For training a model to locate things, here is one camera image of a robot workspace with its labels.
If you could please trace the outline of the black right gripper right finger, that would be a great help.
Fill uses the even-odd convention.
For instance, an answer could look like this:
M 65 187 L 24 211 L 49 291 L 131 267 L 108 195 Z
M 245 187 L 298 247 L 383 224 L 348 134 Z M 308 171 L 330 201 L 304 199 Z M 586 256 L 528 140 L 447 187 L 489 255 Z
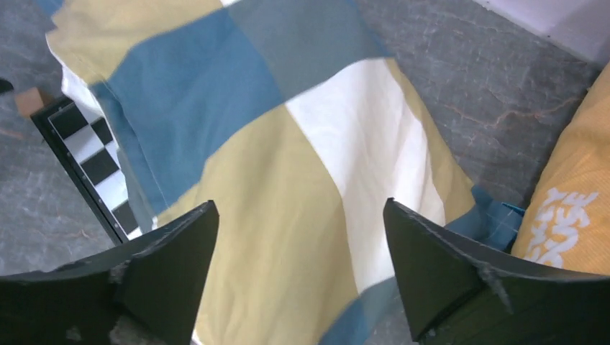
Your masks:
M 607 344 L 609 278 L 536 264 L 383 210 L 395 276 L 420 344 Z

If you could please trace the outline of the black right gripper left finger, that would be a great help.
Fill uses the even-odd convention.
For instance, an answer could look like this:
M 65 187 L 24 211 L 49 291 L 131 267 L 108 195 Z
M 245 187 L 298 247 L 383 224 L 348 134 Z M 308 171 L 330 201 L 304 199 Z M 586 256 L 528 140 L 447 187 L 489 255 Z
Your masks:
M 190 344 L 219 213 L 207 201 L 104 252 L 1 278 L 3 344 Z

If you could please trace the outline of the blue beige checkered pillowcase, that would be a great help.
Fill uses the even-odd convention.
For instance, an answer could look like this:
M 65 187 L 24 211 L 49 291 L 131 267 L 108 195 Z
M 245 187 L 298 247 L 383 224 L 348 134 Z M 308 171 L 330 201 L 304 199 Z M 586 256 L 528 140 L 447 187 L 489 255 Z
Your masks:
M 217 206 L 202 344 L 364 343 L 397 292 L 388 198 L 499 250 L 516 235 L 353 1 L 40 6 L 141 226 Z

